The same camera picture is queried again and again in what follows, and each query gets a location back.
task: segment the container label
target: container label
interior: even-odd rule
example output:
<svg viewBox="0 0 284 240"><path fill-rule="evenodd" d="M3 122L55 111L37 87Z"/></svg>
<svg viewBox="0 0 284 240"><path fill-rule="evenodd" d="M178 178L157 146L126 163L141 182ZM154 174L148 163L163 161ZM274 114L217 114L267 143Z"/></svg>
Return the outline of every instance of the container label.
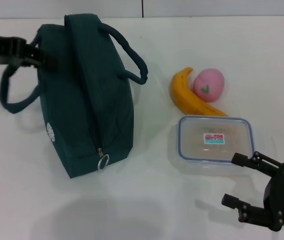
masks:
<svg viewBox="0 0 284 240"><path fill-rule="evenodd" d="M225 144L224 134L204 133L205 144Z"/></svg>

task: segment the sticker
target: sticker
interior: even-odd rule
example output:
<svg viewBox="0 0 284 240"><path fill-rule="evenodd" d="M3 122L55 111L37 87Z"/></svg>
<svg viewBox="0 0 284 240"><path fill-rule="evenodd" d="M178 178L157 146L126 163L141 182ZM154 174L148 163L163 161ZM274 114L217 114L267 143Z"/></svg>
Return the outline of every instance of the sticker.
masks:
<svg viewBox="0 0 284 240"><path fill-rule="evenodd" d="M55 142L55 134L54 134L54 130L51 127L50 123L47 123L46 125L46 131L47 131L47 135L48 137L51 139L52 142Z"/></svg>
<svg viewBox="0 0 284 240"><path fill-rule="evenodd" d="M225 144L224 134L204 133L205 144Z"/></svg>

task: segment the white flower logo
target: white flower logo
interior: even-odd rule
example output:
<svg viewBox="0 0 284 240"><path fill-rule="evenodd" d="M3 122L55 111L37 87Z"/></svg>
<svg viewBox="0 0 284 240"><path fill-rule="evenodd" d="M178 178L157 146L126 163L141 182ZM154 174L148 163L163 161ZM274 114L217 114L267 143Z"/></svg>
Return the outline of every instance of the white flower logo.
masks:
<svg viewBox="0 0 284 240"><path fill-rule="evenodd" d="M46 125L46 131L47 131L47 135L48 137L51 139L52 142L55 142L55 135L54 135L54 131L53 128L51 127L50 123L47 123Z"/></svg>

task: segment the zipper track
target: zipper track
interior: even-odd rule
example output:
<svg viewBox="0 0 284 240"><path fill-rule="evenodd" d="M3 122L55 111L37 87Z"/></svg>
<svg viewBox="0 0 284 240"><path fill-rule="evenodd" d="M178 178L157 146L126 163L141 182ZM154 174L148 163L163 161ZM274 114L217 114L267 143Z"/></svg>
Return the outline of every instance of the zipper track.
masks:
<svg viewBox="0 0 284 240"><path fill-rule="evenodd" d="M70 28L71 33L72 33L73 32L72 24L71 24L70 20L68 19L68 17L66 17L66 21L68 22L67 27ZM73 34L71 34L70 39L71 39L72 48L74 49L74 51L73 51L74 55L77 58L76 60L79 60L78 49L77 49L76 45L74 44L75 41L74 41ZM92 131L93 136L91 136L91 138L92 138L92 141L93 141L93 144L95 146L96 151L98 151L98 149L103 148L100 127L99 127L99 124L98 124L97 116L94 112L94 107L93 107L92 101L91 101L89 93L88 93L88 87L85 83L85 77L84 77L85 75L84 75L84 72L83 72L83 68L80 64L75 64L75 65L76 65L76 68L80 72L80 78L81 79L79 80L79 84L81 85L81 88L82 88L82 93L84 95L83 96L84 101L85 101L87 107L89 108L89 111L87 110L87 108L85 108L86 115L87 115L88 119L93 120L94 129Z"/></svg>

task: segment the white table surface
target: white table surface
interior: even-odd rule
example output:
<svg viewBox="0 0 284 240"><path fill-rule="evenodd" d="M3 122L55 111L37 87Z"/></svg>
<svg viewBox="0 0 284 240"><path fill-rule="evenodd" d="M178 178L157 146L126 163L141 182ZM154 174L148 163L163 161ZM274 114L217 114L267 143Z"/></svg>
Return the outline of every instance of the white table surface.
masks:
<svg viewBox="0 0 284 240"><path fill-rule="evenodd" d="M218 68L226 79L214 106L252 125L256 149L284 162L284 16L103 19L149 68L132 84L134 148L128 159L69 179L46 135L40 102L12 115L0 106L0 240L284 240L239 223L225 193L263 206L269 177L199 172L177 159L182 113L168 87L174 73ZM0 20L0 35L29 41L41 24L62 19ZM116 45L127 69L139 73ZM0 66L0 76L4 69ZM19 69L10 100L26 97L36 71Z"/></svg>

